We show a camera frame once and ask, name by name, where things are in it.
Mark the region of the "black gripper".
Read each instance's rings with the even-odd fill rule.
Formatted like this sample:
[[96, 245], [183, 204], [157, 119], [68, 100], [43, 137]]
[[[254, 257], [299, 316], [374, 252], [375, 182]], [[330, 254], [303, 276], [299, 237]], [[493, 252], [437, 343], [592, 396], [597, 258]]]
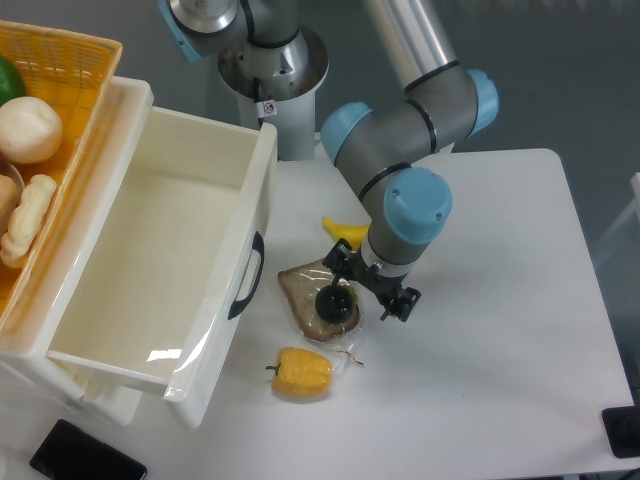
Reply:
[[336, 242], [322, 264], [333, 274], [332, 285], [341, 280], [355, 281], [373, 293], [383, 307], [381, 321], [394, 317], [406, 322], [421, 297], [419, 290], [402, 286], [403, 276], [386, 277], [377, 266], [367, 265], [361, 252], [353, 251], [344, 238]]

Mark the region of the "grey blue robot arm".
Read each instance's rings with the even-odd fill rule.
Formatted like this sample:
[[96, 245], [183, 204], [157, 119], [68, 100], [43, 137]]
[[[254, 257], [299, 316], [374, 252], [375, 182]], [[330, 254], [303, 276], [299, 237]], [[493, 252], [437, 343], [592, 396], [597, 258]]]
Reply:
[[320, 142], [370, 217], [360, 246], [340, 239], [324, 259], [336, 280], [372, 292], [385, 316], [406, 320], [420, 294], [403, 280], [439, 235], [452, 208], [446, 181], [418, 161], [496, 117], [492, 80], [458, 62], [429, 1], [370, 1], [366, 8], [404, 90], [395, 110], [346, 104], [322, 125], [315, 93], [328, 71], [319, 36], [295, 1], [162, 1], [183, 56], [215, 56], [243, 126], [273, 125], [280, 157], [307, 157]]

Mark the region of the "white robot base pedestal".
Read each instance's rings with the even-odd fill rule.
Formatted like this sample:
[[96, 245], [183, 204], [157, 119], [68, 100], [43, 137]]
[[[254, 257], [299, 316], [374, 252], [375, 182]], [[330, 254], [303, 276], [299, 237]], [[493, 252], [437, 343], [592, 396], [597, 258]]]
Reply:
[[316, 32], [301, 26], [293, 40], [275, 48], [232, 46], [219, 53], [218, 70], [235, 95], [242, 126], [275, 126], [282, 161], [314, 157], [316, 91], [329, 70], [326, 46]]

